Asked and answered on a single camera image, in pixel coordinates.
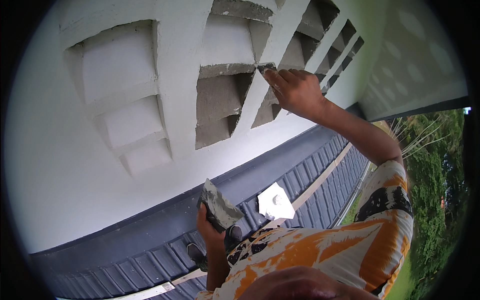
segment concrete wall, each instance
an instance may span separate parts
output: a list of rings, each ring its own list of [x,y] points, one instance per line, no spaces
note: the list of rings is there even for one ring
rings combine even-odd
[[[423,1],[392,0],[378,61],[360,106],[374,120],[467,95],[442,25]]]
[[[365,44],[327,94],[344,108],[364,92],[385,23],[387,1],[359,2],[334,1],[340,13],[305,64],[315,72],[351,21],[352,40],[361,36]],[[195,147],[201,67],[278,65],[308,3],[254,1],[248,5],[259,12],[255,22],[239,7],[221,19],[243,20],[210,29],[212,0],[56,3],[25,52],[6,120],[7,184],[27,250],[49,249],[129,218],[312,127],[281,110],[252,128],[268,91],[255,71],[231,136]],[[349,42],[325,83],[352,47]]]

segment orange patterned shirt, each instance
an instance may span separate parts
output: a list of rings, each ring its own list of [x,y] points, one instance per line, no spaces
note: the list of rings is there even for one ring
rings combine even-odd
[[[413,213],[405,170],[387,161],[366,180],[355,221],[331,229],[259,230],[228,255],[225,283],[198,300],[238,299],[257,278],[296,265],[321,270],[384,299],[410,248]]]

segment paper with plaster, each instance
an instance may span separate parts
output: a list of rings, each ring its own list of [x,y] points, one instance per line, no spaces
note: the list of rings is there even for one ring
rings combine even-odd
[[[270,221],[279,218],[293,219],[295,215],[287,194],[276,182],[258,195],[258,210]]]

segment foot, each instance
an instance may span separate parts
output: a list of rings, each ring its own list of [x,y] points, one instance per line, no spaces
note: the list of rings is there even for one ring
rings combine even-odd
[[[201,264],[205,260],[205,255],[194,243],[188,244],[187,253],[190,259],[193,260],[197,265]]]
[[[230,227],[230,230],[228,231],[228,235],[232,239],[234,243],[239,243],[243,240],[243,234],[241,231],[241,228],[237,225],[233,225]]]

